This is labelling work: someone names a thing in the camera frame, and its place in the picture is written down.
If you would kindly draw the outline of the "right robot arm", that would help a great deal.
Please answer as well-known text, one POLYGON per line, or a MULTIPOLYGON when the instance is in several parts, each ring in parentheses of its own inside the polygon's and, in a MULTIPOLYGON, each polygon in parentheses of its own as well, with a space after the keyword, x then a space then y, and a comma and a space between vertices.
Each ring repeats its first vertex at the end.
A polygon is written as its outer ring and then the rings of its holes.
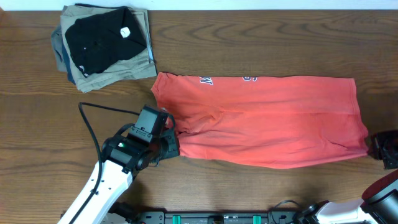
POLYGON ((299 213, 295 223, 397 224, 397 131, 371 136, 371 151, 390 174, 370 185, 358 200, 344 203, 324 201, 299 213))

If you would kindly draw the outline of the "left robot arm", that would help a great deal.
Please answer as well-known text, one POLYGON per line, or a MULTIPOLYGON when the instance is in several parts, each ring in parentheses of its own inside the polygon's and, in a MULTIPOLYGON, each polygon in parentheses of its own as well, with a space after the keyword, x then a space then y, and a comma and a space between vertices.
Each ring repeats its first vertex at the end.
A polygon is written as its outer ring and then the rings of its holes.
POLYGON ((60 223, 101 223, 111 207, 150 164, 180 155, 174 117, 145 105, 137 121, 122 126, 100 145, 93 138, 98 161, 84 188, 60 223))

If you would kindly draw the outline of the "red printed t-shirt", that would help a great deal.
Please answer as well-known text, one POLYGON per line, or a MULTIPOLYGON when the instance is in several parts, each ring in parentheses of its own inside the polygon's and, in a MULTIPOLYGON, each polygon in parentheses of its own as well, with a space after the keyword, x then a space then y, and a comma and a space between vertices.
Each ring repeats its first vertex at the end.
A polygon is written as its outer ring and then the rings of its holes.
POLYGON ((160 73, 152 92, 192 159, 291 169, 368 153, 352 78, 160 73))

